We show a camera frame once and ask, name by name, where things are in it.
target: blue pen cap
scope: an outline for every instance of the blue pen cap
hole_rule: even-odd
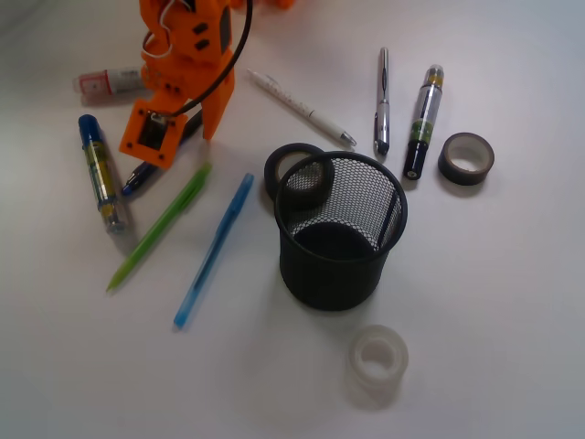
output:
[[[91,114],[83,114],[79,120],[81,140],[83,141],[83,148],[90,144],[90,142],[102,142],[100,125],[98,120]]]
[[[250,173],[246,174],[241,184],[239,185],[238,192],[236,193],[236,196],[234,197],[233,200],[232,208],[234,209],[234,212],[236,213],[241,212],[241,208],[244,206],[244,201],[246,201],[246,197],[250,192],[250,188],[253,182],[254,176]]]

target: blue pen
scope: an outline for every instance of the blue pen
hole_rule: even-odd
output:
[[[231,203],[229,203],[228,210],[219,223],[216,236],[213,239],[213,242],[211,242],[211,247],[209,247],[209,250],[207,251],[205,260],[201,264],[201,268],[199,268],[199,272],[197,273],[197,276],[195,276],[195,280],[186,294],[183,304],[181,304],[181,307],[176,313],[175,326],[177,328],[181,329],[185,325],[185,322],[189,317],[189,313],[191,312],[191,309],[193,308],[199,293],[201,293],[203,284],[211,272],[211,267],[213,267],[213,264],[218,258],[219,251],[228,237],[229,230],[241,212],[241,208],[246,201],[246,197],[250,192],[253,181],[254,176],[252,174],[246,174],[241,184],[239,185],[238,192],[236,192],[234,199],[232,199]]]

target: marker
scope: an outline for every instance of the marker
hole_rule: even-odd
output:
[[[437,112],[439,112],[444,78],[445,73],[442,67],[434,64],[427,70],[427,76],[420,87],[415,118],[410,128],[409,151],[402,171],[408,180],[418,180],[422,174],[424,157],[427,155]]]
[[[281,88],[280,84],[276,82],[276,80],[266,75],[260,75],[259,73],[250,69],[248,69],[248,73],[256,85],[260,86],[272,96],[275,96],[289,107],[297,111],[301,116],[319,128],[321,131],[331,135],[334,139],[341,142],[345,146],[357,145],[356,140],[351,135],[349,135],[346,130],[327,119],[318,111],[309,107],[306,103],[294,99],[288,91],[284,91]]]

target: mesh cup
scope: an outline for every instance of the mesh cup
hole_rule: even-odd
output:
[[[315,198],[322,202],[299,209],[291,194],[312,190],[321,191]],[[276,196],[282,279],[315,309],[361,304],[376,289],[407,215],[402,186],[375,160],[348,152],[305,158],[282,178]]]

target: tape roll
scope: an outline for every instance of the tape roll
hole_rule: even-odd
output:
[[[310,155],[317,155],[322,149],[309,144],[289,144],[281,146],[266,160],[264,166],[264,186],[272,199],[276,200],[276,193],[284,174],[296,163]],[[286,194],[291,209],[312,209],[325,202],[333,186],[335,169],[331,161],[323,163],[322,178],[316,185],[304,190],[289,189]]]
[[[494,165],[492,146],[483,137],[458,133],[447,139],[439,155],[439,170],[456,185],[481,183]]]
[[[373,365],[378,366],[375,369],[369,367]],[[365,390],[395,390],[408,365],[406,343],[389,327],[365,327],[349,348],[349,372]]]

